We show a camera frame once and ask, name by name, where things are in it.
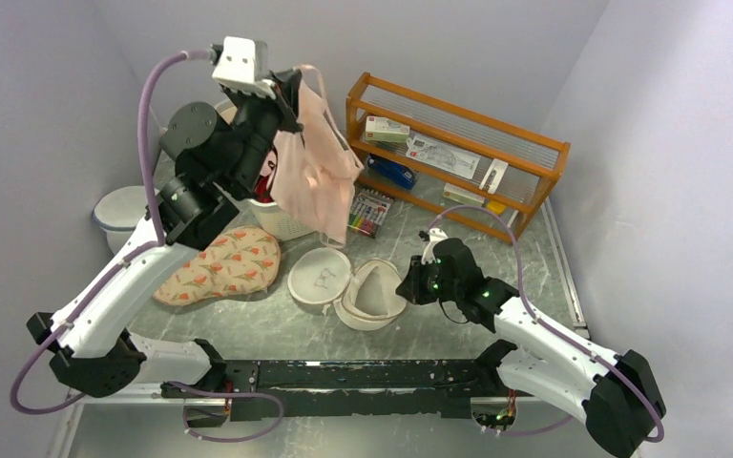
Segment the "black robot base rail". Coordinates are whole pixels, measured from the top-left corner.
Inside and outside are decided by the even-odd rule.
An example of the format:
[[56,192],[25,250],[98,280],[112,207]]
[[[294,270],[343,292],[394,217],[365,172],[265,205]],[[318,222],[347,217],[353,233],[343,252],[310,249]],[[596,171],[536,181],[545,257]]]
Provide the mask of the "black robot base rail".
[[483,358],[445,360],[228,360],[195,385],[214,393],[265,393],[287,417],[437,414],[470,419],[510,391]]

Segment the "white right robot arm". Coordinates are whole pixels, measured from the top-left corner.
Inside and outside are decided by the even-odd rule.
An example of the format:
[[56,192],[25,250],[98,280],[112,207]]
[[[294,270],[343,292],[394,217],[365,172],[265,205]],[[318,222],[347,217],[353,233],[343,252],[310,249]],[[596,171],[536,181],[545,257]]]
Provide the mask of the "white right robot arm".
[[543,314],[515,287],[486,276],[462,240],[431,240],[410,259],[396,293],[419,305],[452,302],[509,348],[478,367],[485,393],[508,387],[533,395],[583,423],[615,457],[658,438],[666,406],[647,359],[635,350],[618,354]]

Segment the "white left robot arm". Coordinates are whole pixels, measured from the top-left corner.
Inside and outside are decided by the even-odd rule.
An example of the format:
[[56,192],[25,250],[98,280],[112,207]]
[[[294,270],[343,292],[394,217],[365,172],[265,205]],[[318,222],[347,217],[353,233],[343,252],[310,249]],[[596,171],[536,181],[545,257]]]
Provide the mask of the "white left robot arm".
[[272,73],[254,91],[240,81],[220,86],[236,112],[225,120],[210,104],[192,102],[171,117],[160,138],[176,173],[155,191],[125,246],[64,308],[37,313],[27,328],[52,355],[55,379],[94,398],[131,384],[192,387],[211,397],[226,386],[226,361],[207,341],[151,340],[130,332],[138,309],[187,261],[205,250],[252,196],[279,133],[297,133],[297,70]]

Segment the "pink bra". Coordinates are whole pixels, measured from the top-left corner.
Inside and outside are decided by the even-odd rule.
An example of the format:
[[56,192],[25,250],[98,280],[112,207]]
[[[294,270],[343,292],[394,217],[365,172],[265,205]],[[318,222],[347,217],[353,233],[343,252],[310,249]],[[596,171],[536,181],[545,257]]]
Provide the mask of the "pink bra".
[[295,68],[306,82],[299,86],[300,133],[277,133],[277,168],[270,196],[290,217],[320,234],[323,244],[346,246],[355,181],[364,170],[336,125],[321,72],[307,64]]

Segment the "white mesh laundry bag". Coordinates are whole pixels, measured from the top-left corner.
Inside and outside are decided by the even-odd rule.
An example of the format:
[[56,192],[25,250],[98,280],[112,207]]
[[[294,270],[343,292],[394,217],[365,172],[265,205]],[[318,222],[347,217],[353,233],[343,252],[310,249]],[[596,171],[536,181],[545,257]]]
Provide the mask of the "white mesh laundry bag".
[[395,293],[401,277],[393,263],[371,259],[358,267],[339,250],[308,251],[292,266],[286,286],[292,298],[323,313],[332,308],[351,329],[375,331],[400,317],[408,302]]

